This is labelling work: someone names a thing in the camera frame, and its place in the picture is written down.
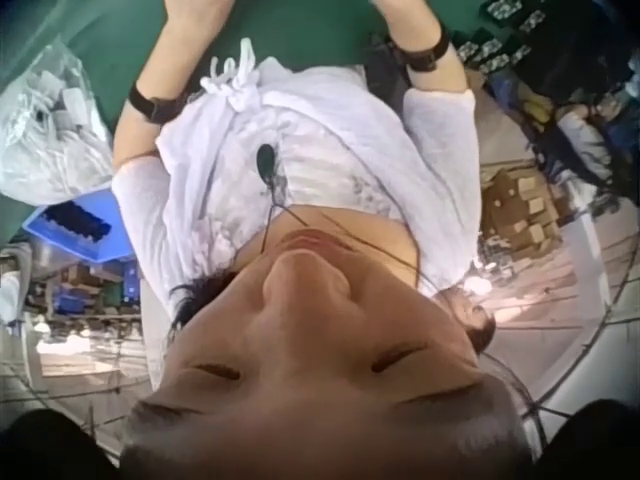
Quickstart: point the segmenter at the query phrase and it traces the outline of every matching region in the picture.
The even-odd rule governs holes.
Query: plastic bag
[[[109,186],[112,139],[82,62],[47,46],[0,94],[0,192],[54,205]]]

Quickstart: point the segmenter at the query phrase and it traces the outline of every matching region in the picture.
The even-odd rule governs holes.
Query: green table
[[[480,3],[431,1],[449,27],[463,31],[478,27]],[[162,0],[14,0],[0,20],[0,89],[59,36],[83,61],[103,118],[113,128],[164,19]],[[237,0],[212,52],[237,56],[240,39],[248,36],[259,59],[273,55],[292,69],[357,64],[371,33],[384,28],[367,0]],[[201,71],[208,70],[209,60]],[[0,245],[32,211],[0,198]]]

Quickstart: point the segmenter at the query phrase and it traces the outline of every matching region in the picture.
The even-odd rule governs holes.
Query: blue plastic crate
[[[133,255],[118,203],[110,189],[90,193],[73,201],[87,212],[111,225],[108,235],[98,242],[83,238],[55,222],[46,220],[38,208],[22,225],[27,232],[92,263],[104,263]]]

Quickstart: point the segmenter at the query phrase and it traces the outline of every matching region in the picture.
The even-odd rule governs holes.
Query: worker
[[[114,145],[125,226],[174,319],[162,381],[129,418],[125,476],[530,465],[509,391],[478,365],[487,337],[474,349],[456,315],[478,309],[448,301],[479,230],[473,94],[423,0],[372,3],[408,64],[402,117],[358,68],[294,73],[256,62],[249,39],[185,102],[234,1],[165,0]]]

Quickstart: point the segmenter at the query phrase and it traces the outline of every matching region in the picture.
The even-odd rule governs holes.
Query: black watch
[[[175,119],[186,104],[186,96],[175,100],[148,99],[140,93],[136,84],[129,91],[129,103],[155,125],[164,125]]]
[[[445,56],[451,41],[449,40],[449,34],[444,28],[444,25],[440,24],[442,36],[440,41],[429,50],[422,50],[420,52],[407,52],[400,47],[400,54],[404,62],[411,67],[414,72],[433,72],[438,68],[438,60]]]

